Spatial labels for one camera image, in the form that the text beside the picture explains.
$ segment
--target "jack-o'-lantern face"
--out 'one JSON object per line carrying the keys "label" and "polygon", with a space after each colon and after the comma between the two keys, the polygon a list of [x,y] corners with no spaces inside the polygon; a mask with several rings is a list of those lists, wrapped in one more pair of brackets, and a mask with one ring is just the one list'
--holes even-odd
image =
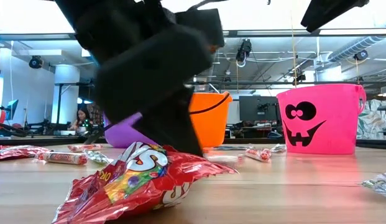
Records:
{"label": "jack-o'-lantern face", "polygon": [[[305,121],[311,121],[315,118],[317,114],[316,106],[313,105],[310,102],[304,101],[300,102],[298,105],[287,105],[285,107],[285,114],[289,120],[293,119],[300,119],[301,122]],[[325,121],[320,122],[316,126],[306,130],[306,136],[302,136],[302,133],[300,132],[293,132],[290,130],[284,121],[285,129],[287,130],[287,137],[290,141],[292,146],[296,146],[297,142],[301,142],[303,147],[306,147],[310,144],[311,140],[313,139],[313,136],[315,135],[318,128],[324,123]]]}

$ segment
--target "table surface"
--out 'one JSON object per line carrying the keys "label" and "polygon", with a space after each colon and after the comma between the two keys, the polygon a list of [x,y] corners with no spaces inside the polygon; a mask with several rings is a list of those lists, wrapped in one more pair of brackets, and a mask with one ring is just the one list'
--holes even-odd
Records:
{"label": "table surface", "polygon": [[[103,150],[112,158],[121,152]],[[102,168],[31,159],[0,162],[0,223],[50,223],[71,181]],[[240,174],[199,180],[182,204],[128,223],[386,223],[386,198],[360,186],[385,171],[382,149],[357,148],[355,156],[274,154],[270,163],[247,158]]]}

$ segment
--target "purple bucket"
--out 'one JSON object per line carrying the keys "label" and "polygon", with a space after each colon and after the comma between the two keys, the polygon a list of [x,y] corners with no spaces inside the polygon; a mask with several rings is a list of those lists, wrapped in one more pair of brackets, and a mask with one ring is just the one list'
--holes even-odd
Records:
{"label": "purple bucket", "polygon": [[[104,125],[110,124],[110,121],[105,115]],[[142,133],[136,131],[132,125],[142,117],[140,113],[133,114],[124,121],[114,125],[105,132],[106,140],[108,144],[116,148],[129,147],[133,142],[139,141],[147,144],[156,144],[153,140],[147,138]]]}

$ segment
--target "pink bucket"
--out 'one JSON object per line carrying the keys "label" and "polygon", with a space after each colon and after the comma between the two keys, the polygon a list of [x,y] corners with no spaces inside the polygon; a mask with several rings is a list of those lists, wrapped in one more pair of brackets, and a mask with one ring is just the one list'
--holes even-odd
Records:
{"label": "pink bucket", "polygon": [[357,121],[366,101],[362,86],[316,85],[288,90],[277,98],[288,152],[354,153]]}

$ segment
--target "orange bucket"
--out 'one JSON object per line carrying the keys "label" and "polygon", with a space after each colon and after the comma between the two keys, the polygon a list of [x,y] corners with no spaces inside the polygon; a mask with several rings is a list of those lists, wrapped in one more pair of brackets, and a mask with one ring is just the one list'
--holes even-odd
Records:
{"label": "orange bucket", "polygon": [[230,93],[194,93],[189,107],[201,147],[220,146],[224,140]]}

